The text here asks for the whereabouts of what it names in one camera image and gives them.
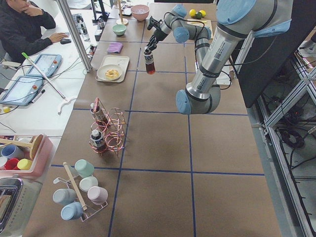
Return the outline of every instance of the black jacket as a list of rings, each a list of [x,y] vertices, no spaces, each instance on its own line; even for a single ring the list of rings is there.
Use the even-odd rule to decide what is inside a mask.
[[[41,39],[41,26],[53,29],[56,23],[45,11],[42,16],[32,17],[13,10],[6,0],[0,0],[0,40],[14,62],[24,61],[22,52],[32,55],[52,44],[49,38]]]

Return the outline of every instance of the lime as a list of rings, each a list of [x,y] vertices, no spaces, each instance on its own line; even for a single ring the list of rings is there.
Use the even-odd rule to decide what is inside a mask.
[[[199,11],[196,13],[196,19],[201,19],[202,18],[202,13]]]
[[[197,11],[195,9],[191,9],[189,14],[190,14],[191,17],[195,17],[196,16],[196,12]]]
[[[202,17],[206,16],[206,11],[200,10],[199,12],[202,13]]]

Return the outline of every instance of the hand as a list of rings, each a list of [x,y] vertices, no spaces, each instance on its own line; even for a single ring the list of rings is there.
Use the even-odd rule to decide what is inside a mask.
[[[43,15],[43,11],[40,8],[33,6],[32,4],[21,8],[21,11],[23,11],[25,14],[28,14],[29,16]]]
[[[51,40],[52,43],[57,43],[59,42],[62,38],[68,38],[68,35],[65,33],[53,33],[49,39]]]

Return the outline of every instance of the table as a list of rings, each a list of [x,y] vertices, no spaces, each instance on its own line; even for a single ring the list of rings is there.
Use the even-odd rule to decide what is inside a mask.
[[[88,20],[91,18],[91,11],[76,10],[74,12],[81,13],[83,18],[86,20],[91,41],[83,41],[84,46],[88,48],[90,44],[96,45],[94,38],[96,26],[93,26],[92,21]],[[57,23],[57,27],[55,29],[47,30],[44,33],[43,38],[50,36],[54,32],[69,31],[61,13],[55,17],[55,21]],[[77,96],[86,72],[81,63],[81,59],[79,58],[74,42],[64,45],[54,43],[36,55],[32,55],[30,58],[35,60],[37,55],[40,53],[62,55],[62,63],[55,72],[55,74],[62,74],[57,79],[53,79],[53,83],[62,93],[65,94],[66,97]],[[71,66],[73,67],[70,70],[63,72]],[[18,70],[12,79],[17,79],[18,76],[23,75],[28,69],[29,68],[26,67],[23,69],[24,71],[22,69]],[[1,115],[1,122],[6,126],[11,127],[15,130],[16,134],[19,135],[45,133],[47,136],[61,136],[72,111],[73,102],[70,105],[64,106],[62,114],[58,115],[57,106],[62,102],[62,98],[51,86],[45,85],[44,89],[46,92],[34,104],[19,107],[13,112]],[[0,134],[10,135],[12,134],[12,131],[1,125]]]
[[[173,6],[153,3],[151,14],[159,19]],[[205,9],[216,20],[212,4],[184,6]],[[113,24],[106,24],[92,65],[98,68],[109,43],[120,41],[121,55],[130,58],[126,77],[107,83],[96,81],[95,71],[86,75],[23,236],[281,236],[238,81],[222,92],[214,113],[181,115],[174,98],[194,77],[194,44],[168,36],[154,51],[150,76],[141,53],[152,34],[146,22],[130,19],[122,37],[112,33]],[[88,144],[96,97],[107,110],[124,111],[126,142],[118,157],[99,156]],[[52,181],[66,178],[64,161],[74,165],[80,158],[94,164],[109,205],[86,222],[66,222],[52,201],[64,185]]]

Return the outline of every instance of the pink bowl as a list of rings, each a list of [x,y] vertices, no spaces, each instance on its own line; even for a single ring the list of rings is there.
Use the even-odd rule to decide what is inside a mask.
[[[145,20],[149,15],[149,7],[146,5],[135,5],[130,10],[132,16],[138,21]]]

